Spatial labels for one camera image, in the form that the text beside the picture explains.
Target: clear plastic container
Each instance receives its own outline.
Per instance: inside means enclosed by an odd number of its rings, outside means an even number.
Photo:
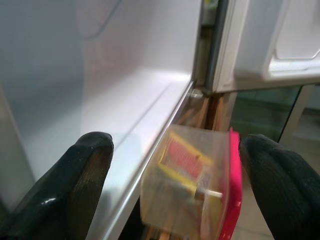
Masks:
[[[191,240],[218,239],[229,184],[230,134],[172,125],[142,176],[142,221]]]

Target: floor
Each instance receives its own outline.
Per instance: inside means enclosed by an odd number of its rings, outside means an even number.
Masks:
[[[320,174],[320,115],[302,115],[297,130],[285,146],[299,153]],[[231,240],[273,239],[243,171],[242,208]]]

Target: refrigerator door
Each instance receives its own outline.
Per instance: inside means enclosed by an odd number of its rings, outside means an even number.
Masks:
[[[229,0],[213,92],[320,82],[318,0]]]

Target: plastic container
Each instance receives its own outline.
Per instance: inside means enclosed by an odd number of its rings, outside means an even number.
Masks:
[[[239,142],[234,132],[169,127],[142,176],[142,221],[191,240],[231,237],[241,205],[241,165],[238,145],[233,143],[236,151],[230,148],[233,136]],[[234,153],[236,171],[231,169]],[[240,176],[235,204],[230,200],[234,175]],[[225,225],[227,213],[231,218]]]

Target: white refrigerator door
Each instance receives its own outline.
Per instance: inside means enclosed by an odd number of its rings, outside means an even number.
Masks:
[[[319,0],[229,0],[212,90],[319,83],[319,51]]]

